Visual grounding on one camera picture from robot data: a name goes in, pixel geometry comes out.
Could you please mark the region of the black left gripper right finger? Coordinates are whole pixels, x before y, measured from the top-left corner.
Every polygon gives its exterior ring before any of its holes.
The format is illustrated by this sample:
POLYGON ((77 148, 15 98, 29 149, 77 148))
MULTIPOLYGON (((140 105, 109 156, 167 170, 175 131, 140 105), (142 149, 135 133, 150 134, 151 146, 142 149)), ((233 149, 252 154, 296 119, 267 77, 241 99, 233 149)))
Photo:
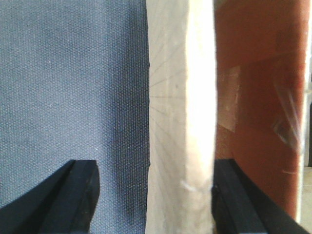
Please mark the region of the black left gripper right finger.
POLYGON ((233 159, 214 162, 212 214, 219 234, 305 234, 233 159))

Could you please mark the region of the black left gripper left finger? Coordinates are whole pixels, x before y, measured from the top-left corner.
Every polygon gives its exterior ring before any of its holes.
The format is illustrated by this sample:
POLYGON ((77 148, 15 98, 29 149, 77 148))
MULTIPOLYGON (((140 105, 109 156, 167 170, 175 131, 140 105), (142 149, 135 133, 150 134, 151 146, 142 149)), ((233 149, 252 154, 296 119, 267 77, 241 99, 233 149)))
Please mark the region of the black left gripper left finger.
POLYGON ((70 160, 0 210, 2 234, 87 234, 100 194, 95 160, 70 160))

